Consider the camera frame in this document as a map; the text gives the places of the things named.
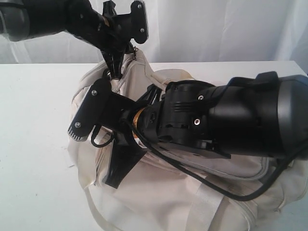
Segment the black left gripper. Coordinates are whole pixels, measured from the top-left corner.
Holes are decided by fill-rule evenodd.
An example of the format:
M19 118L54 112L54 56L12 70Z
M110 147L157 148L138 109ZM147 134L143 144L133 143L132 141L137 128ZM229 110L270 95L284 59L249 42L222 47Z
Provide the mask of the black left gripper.
M88 0L65 1L64 14L66 32L101 50L111 78L121 79L124 55L133 52L130 40L122 40Z

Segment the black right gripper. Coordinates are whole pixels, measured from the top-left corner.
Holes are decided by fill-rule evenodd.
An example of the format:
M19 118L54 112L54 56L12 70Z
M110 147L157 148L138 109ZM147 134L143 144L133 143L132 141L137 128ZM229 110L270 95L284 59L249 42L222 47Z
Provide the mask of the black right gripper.
M210 110L230 86L196 80L171 82L166 91L154 84L148 86L137 107L121 117L128 130L112 138L111 159L102 183L118 188L151 150L160 155L184 152L187 156L230 159L209 125Z

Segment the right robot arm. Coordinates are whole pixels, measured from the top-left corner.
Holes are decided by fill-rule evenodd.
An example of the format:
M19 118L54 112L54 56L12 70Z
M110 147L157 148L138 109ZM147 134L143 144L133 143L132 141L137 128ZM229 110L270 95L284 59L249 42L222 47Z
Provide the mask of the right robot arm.
M118 96L117 138L106 183L117 188L150 147L180 166L218 173L233 155L288 158L308 141L308 79L234 77L225 86L197 80L149 86L136 102Z

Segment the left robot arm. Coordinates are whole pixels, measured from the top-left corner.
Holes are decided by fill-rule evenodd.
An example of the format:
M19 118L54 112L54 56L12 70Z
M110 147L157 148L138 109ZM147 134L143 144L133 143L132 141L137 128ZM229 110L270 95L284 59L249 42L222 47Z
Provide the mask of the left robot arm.
M99 49L113 79L122 77L124 54L133 38L129 14L117 14L112 0L103 12L88 0L2 0L0 34L12 42L65 32Z

